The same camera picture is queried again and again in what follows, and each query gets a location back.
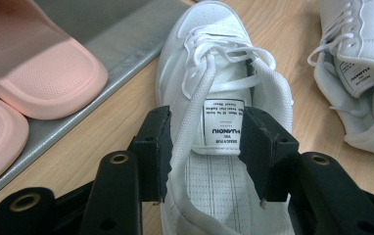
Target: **metal screw hole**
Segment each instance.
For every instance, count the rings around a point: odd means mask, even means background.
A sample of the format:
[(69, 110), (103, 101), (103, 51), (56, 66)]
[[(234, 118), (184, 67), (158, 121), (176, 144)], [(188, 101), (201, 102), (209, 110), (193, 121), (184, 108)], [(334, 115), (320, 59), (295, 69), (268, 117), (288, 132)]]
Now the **metal screw hole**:
[(12, 212), (23, 212), (26, 211), (35, 205), (38, 204), (40, 201), (41, 196), (36, 193), (29, 193), (22, 195), (14, 200), (13, 203), (10, 204), (10, 210)]
[(322, 156), (312, 156), (312, 161), (318, 165), (329, 165), (330, 161)]
[(111, 164), (114, 164), (114, 165), (123, 164), (126, 161), (128, 161), (128, 156), (127, 155), (119, 154), (119, 155), (116, 155), (116, 156), (112, 156), (110, 158)]

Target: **shoe tongue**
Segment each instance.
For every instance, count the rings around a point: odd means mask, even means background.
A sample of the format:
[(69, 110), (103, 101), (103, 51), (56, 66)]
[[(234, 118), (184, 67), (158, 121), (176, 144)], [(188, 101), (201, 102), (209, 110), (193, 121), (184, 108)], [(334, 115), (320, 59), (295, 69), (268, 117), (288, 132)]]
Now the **shoe tongue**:
[[(245, 77), (245, 63), (230, 63), (215, 58), (214, 83)], [(251, 90), (210, 93), (203, 105), (202, 119), (192, 150), (201, 155), (239, 155), (245, 104), (251, 104)]]
[(207, 99), (192, 147), (201, 155), (239, 155), (244, 101)]
[(366, 65), (343, 62), (334, 57), (334, 66), (340, 80), (349, 93), (359, 98), (360, 95), (374, 86), (374, 70)]

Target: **shoe upper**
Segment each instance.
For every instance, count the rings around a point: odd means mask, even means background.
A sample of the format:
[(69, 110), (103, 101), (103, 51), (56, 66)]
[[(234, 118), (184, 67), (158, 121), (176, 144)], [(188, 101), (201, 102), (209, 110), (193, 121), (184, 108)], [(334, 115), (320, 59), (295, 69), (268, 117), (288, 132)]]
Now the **shoe upper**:
[(345, 140), (374, 153), (374, 1), (321, 1), (321, 25), (308, 58), (315, 80), (342, 119)]

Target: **white sneaker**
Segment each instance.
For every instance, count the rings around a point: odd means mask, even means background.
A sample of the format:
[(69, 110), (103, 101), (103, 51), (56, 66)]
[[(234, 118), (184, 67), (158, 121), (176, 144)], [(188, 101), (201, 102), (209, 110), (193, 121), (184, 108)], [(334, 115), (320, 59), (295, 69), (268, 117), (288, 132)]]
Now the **white sneaker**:
[(287, 204), (262, 209), (238, 159), (244, 106), (269, 112), (291, 131), (291, 90), (274, 68), (272, 55), (252, 45), (222, 3), (194, 5), (172, 29), (157, 76), (158, 105), (172, 112), (164, 234), (294, 233)]
[(321, 24), (320, 46), (308, 58), (315, 80), (343, 121), (345, 140), (374, 152), (374, 1), (323, 0)]

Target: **gray metal tray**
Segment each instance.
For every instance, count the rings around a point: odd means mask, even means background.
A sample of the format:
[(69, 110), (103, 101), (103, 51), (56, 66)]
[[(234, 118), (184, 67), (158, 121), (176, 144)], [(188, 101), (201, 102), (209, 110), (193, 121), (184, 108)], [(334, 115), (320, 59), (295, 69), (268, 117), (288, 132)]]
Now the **gray metal tray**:
[(81, 111), (56, 120), (28, 119), (23, 152), (0, 177), (0, 190), (156, 58), (188, 6), (178, 0), (36, 0), (59, 27), (107, 68), (101, 94)]

